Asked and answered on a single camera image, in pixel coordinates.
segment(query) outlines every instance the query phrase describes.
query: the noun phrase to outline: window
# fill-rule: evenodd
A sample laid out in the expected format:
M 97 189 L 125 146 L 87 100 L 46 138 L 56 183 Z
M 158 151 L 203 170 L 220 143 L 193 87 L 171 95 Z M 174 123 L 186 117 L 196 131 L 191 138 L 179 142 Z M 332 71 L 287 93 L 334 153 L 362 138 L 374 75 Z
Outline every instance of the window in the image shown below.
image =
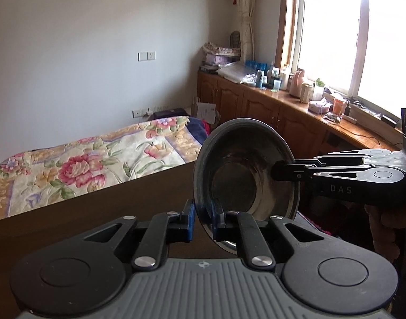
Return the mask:
M 400 117 L 406 107 L 406 0 L 296 5 L 293 69 L 305 69 L 310 80 L 319 77 L 371 108 Z

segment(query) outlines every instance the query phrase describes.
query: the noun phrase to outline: floral blanket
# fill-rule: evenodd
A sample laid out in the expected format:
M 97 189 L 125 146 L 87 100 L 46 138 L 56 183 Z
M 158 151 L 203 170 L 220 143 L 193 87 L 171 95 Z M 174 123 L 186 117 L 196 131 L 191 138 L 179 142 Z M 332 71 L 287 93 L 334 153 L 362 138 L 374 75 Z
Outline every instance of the floral blanket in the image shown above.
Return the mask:
M 18 153 L 0 164 L 0 219 L 192 162 L 206 137 L 177 116 Z

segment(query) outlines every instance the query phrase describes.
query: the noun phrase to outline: window frame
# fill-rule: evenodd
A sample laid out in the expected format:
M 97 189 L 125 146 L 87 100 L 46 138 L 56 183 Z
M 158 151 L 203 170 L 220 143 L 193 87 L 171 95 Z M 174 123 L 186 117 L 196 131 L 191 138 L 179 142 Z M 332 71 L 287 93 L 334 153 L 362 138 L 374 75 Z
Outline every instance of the window frame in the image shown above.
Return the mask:
M 302 31 L 304 23 L 304 4 L 305 0 L 296 0 L 296 9 L 294 11 L 296 21 L 293 23 L 294 29 L 290 31 L 291 43 L 293 44 L 289 49 L 287 57 L 291 61 L 291 71 L 296 72 L 299 63 L 300 48 L 302 42 Z M 361 0 L 361 13 L 359 19 L 359 32 L 357 41 L 357 54 L 355 56 L 355 63 L 353 67 L 352 79 L 348 90 L 339 87 L 330 87 L 334 91 L 338 91 L 345 97 L 353 97 L 364 104 L 369 110 L 386 115 L 390 119 L 397 122 L 397 127 L 401 126 L 401 118 L 395 116 L 386 109 L 375 105 L 374 103 L 360 97 L 358 95 L 359 87 L 362 79 L 362 72 L 365 64 L 365 55 L 367 52 L 368 44 L 368 27 L 370 22 L 370 0 Z

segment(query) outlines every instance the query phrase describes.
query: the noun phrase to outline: white wall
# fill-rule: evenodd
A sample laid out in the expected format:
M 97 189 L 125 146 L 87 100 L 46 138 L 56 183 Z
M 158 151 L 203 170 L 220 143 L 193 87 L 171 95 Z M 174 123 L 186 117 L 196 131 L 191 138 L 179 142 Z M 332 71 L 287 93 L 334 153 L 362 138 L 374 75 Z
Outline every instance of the white wall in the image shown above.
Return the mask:
M 0 162 L 187 107 L 200 47 L 229 44 L 232 0 L 0 0 Z M 140 51 L 156 60 L 138 62 Z
M 275 60 L 281 0 L 255 0 L 252 25 L 255 59 L 269 65 Z

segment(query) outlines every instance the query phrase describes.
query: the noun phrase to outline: beige curtain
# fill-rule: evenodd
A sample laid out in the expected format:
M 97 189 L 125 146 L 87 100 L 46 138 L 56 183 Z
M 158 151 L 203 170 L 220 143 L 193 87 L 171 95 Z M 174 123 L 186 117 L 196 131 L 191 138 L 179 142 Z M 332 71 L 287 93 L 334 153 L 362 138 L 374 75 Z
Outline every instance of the beige curtain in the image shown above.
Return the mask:
M 251 18 L 255 0 L 237 0 L 238 17 L 240 18 L 241 60 L 254 60 L 254 40 Z

